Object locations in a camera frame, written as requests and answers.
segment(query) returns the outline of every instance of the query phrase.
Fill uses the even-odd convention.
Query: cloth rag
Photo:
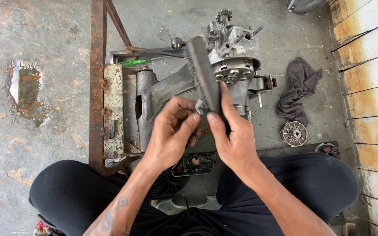
[[[316,72],[301,57],[297,57],[290,62],[287,68],[290,89],[282,94],[279,99],[278,116],[298,121],[307,126],[309,119],[304,112],[304,97],[315,93],[318,80],[322,78],[322,73],[322,69]]]

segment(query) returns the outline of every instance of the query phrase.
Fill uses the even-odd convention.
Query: forearm
[[[292,195],[265,165],[258,161],[248,171],[254,190],[275,217],[285,236],[333,236],[333,231],[306,205]]]
[[[160,174],[161,171],[153,168],[147,158],[142,158],[122,190],[84,235],[129,235],[142,201]]]

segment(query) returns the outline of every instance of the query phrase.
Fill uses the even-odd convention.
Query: wooden wall
[[[370,230],[378,236],[378,0],[331,0],[332,51],[349,108]]]

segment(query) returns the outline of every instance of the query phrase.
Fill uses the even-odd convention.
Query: leg
[[[358,197],[358,183],[343,162],[321,153],[260,158],[276,179],[328,223]],[[228,235],[283,235],[263,201],[227,169],[219,181],[217,211]]]
[[[87,164],[63,160],[36,177],[29,201],[57,229],[68,236],[80,236],[116,197],[127,179],[119,173],[104,177]],[[165,216],[144,201],[132,233],[156,224]]]

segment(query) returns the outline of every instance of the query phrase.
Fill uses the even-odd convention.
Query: stained floor
[[[285,147],[278,131],[286,120],[276,116],[276,104],[287,89],[288,63],[301,56],[324,71],[316,94],[304,103],[311,121],[307,143],[335,140],[342,160],[353,165],[346,110],[329,50],[327,8],[299,16],[286,11],[284,0],[113,2],[137,47],[168,47],[174,36],[187,40],[205,33],[222,8],[233,11],[235,25],[264,25],[262,72],[275,76],[278,87],[262,96],[262,108],[257,100],[251,102],[256,148]],[[0,0],[0,235],[32,234],[38,218],[27,198],[41,170],[58,160],[88,162],[90,17],[89,0]],[[125,49],[110,20],[107,48]],[[166,58],[150,67],[164,78],[183,64]],[[16,70],[17,95],[10,92]],[[131,114],[134,105],[128,101],[125,110]],[[356,215],[362,215],[360,207],[357,203],[346,216],[363,221]]]

